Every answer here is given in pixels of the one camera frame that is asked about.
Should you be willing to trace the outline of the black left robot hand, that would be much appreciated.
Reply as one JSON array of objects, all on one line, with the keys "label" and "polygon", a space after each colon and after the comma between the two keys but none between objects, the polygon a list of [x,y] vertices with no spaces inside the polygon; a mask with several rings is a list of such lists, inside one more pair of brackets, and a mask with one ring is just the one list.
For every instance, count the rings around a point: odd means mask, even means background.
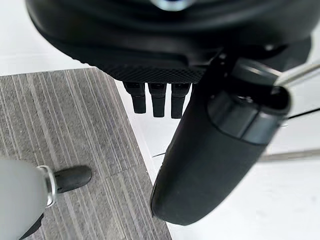
[{"label": "black left robot hand", "polygon": [[177,225],[212,212],[257,162],[292,107],[276,85],[304,64],[317,0],[28,0],[56,49],[123,82],[137,114],[180,122],[150,209]]}]

